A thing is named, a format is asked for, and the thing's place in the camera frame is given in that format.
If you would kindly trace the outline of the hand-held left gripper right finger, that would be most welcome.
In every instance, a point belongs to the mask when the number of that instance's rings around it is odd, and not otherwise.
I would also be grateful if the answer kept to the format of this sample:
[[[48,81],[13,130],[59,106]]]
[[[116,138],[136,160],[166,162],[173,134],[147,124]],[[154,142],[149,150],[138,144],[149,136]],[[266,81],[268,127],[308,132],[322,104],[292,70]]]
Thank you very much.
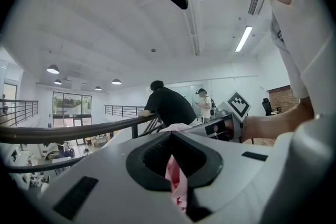
[[[199,221],[212,211],[201,206],[195,191],[206,187],[223,168],[220,154],[179,132],[172,132],[172,155],[186,177],[186,214],[192,221]]]

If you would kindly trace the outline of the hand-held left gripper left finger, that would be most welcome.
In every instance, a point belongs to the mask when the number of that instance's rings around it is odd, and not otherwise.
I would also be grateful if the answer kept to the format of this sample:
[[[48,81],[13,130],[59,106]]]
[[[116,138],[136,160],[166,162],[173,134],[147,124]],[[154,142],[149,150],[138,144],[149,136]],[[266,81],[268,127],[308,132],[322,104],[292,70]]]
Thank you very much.
[[[170,191],[171,183],[165,178],[171,158],[170,132],[160,134],[131,151],[126,168],[131,178],[146,190]]]

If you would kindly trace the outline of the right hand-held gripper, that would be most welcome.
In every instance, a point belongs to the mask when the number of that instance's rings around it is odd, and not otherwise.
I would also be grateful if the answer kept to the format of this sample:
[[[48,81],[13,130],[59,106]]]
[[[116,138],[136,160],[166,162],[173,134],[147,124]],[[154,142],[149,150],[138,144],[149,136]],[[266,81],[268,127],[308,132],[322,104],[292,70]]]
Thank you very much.
[[[243,121],[250,104],[235,91],[226,101],[211,110],[211,120],[187,130],[189,133],[227,142],[241,142]]]

